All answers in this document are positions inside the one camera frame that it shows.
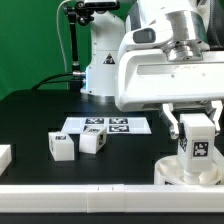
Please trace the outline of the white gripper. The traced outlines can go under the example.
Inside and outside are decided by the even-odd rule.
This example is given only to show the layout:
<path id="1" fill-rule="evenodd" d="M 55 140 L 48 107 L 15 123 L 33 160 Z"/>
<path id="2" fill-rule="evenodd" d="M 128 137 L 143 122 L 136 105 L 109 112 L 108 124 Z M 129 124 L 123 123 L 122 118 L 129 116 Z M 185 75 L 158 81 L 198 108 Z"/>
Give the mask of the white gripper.
<path id="1" fill-rule="evenodd" d="M 200 107 L 220 133 L 219 119 L 224 101 L 224 51 L 205 51 L 200 60 L 169 61 L 162 44 L 171 32 L 152 43 L 139 43 L 140 30 L 125 34 L 118 53 L 115 104 L 122 111 L 159 108 L 159 116 L 169 128 L 170 137 L 179 137 L 176 108 Z"/>

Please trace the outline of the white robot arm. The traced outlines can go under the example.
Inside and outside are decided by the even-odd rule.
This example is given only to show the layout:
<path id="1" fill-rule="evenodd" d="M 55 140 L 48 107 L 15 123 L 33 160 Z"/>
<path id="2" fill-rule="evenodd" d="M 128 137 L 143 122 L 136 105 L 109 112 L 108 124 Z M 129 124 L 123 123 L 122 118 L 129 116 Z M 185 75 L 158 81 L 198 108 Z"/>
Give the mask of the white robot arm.
<path id="1" fill-rule="evenodd" d="M 216 131 L 224 105 L 224 8 L 219 0 L 84 0 L 93 16 L 85 92 L 112 97 L 124 112 L 158 110 L 171 137 L 176 109 L 204 108 Z"/>

